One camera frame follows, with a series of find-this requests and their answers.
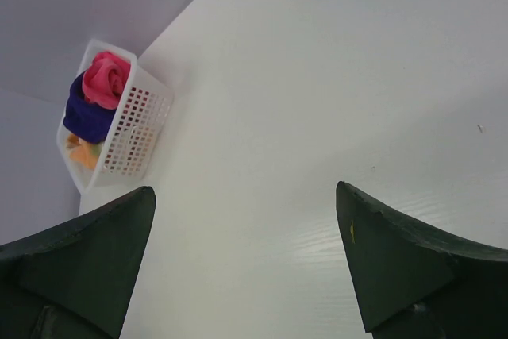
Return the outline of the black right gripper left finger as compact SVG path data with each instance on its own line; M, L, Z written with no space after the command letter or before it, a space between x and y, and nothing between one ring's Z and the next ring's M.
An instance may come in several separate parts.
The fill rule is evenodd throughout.
M118 338L156 210L139 187L1 247L3 338Z

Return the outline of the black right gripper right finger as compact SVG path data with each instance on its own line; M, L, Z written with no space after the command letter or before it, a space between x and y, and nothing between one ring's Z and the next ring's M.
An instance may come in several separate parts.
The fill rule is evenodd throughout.
M340 181L337 222L374 338L505 338L507 251L438 229Z

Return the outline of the purple towel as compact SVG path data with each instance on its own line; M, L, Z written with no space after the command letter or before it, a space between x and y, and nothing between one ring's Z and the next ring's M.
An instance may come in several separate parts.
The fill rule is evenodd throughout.
M84 74L82 72L70 87L63 125L77 137L98 144L106 139L116 110L86 102L82 89Z

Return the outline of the orange patterned towel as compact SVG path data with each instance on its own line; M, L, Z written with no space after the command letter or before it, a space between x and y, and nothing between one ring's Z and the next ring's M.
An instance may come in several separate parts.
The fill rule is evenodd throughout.
M103 143L92 144L70 133L66 141L66 149L71 160L83 167L94 170L102 151Z

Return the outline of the white plastic mesh basket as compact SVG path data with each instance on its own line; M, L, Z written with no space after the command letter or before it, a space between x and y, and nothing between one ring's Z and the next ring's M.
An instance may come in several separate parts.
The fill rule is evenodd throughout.
M120 56L131 68L95 169L87 169L68 156L66 141L71 132L63 124L66 107L56 135L63 160L82 195L96 187L127 184L142 178L173 100L171 88L140 67L134 54L99 40L88 44L77 77L103 51Z

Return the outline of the pink towel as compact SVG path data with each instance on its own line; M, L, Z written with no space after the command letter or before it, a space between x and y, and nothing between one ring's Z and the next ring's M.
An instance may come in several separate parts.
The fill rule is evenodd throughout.
M117 109L130 68L130 63L120 56L109 51L99 52L83 75L85 101L106 110Z

